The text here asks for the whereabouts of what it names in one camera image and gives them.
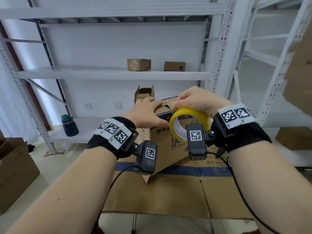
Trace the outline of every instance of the forearm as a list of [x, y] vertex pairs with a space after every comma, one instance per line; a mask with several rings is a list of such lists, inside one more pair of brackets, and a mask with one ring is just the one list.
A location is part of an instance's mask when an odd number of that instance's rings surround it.
[[273, 145], [253, 143], [229, 156], [243, 196], [261, 220], [283, 234], [310, 232], [312, 186]]
[[91, 233], [109, 192], [116, 162], [115, 155], [103, 147], [84, 150], [8, 234]]

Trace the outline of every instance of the yellow tape roll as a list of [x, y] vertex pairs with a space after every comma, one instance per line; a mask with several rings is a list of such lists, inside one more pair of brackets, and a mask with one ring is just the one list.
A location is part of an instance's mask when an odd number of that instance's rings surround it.
[[169, 121], [170, 131], [175, 138], [183, 141], [187, 141], [186, 129], [184, 129], [180, 123], [178, 117], [181, 115], [190, 115], [197, 117], [205, 130], [210, 130], [209, 128], [209, 117], [205, 112], [201, 112], [192, 108], [183, 107], [178, 109], [171, 117]]

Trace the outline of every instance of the tiled floor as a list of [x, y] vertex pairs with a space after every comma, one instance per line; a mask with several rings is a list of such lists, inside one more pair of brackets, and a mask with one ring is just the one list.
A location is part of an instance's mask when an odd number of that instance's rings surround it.
[[[43, 140], [34, 144], [32, 158], [41, 174], [18, 198], [10, 209], [0, 216], [0, 234], [5, 233], [36, 198], [80, 155], [85, 144], [56, 144], [65, 149], [64, 154], [43, 157], [47, 148]], [[133, 214], [102, 214], [99, 224], [105, 234], [131, 233]], [[212, 220], [216, 234], [240, 234], [242, 231], [256, 229], [253, 221], [245, 224], [243, 220]], [[182, 218], [163, 215], [138, 215], [136, 233], [210, 233], [209, 221], [198, 218]]]

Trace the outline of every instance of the packing tape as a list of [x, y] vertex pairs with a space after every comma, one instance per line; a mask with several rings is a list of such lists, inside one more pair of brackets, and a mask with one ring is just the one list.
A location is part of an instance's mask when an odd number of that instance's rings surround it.
[[201, 112], [192, 108], [183, 107], [178, 109], [170, 118], [169, 126], [170, 131], [175, 138], [183, 141], [187, 141], [186, 129], [184, 129], [179, 123], [179, 116], [190, 115], [192, 117], [198, 118], [205, 130], [210, 130], [209, 117], [205, 112]]

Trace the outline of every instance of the electrical outlet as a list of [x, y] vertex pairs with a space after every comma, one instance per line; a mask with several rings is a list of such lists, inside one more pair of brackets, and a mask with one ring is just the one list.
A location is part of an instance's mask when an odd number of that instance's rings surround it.
[[114, 103], [116, 110], [122, 110], [122, 104], [121, 103]]
[[87, 110], [92, 110], [91, 103], [86, 103], [86, 104], [85, 104], [85, 108], [86, 108]]

